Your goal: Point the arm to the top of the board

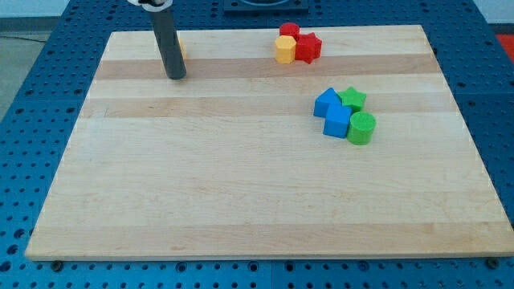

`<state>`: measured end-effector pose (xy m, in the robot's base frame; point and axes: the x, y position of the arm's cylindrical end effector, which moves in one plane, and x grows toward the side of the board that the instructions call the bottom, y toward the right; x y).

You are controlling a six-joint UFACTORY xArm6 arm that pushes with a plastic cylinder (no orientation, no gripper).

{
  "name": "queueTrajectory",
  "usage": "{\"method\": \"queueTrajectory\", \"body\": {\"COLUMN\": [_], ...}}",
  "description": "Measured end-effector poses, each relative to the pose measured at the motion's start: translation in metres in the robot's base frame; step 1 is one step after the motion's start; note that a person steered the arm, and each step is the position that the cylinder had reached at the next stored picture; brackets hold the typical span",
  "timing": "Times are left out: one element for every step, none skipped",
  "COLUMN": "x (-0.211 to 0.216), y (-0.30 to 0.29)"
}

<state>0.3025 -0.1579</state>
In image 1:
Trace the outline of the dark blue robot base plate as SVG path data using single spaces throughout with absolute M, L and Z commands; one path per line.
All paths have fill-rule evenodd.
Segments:
M 309 0 L 222 0 L 225 14 L 305 12 Z

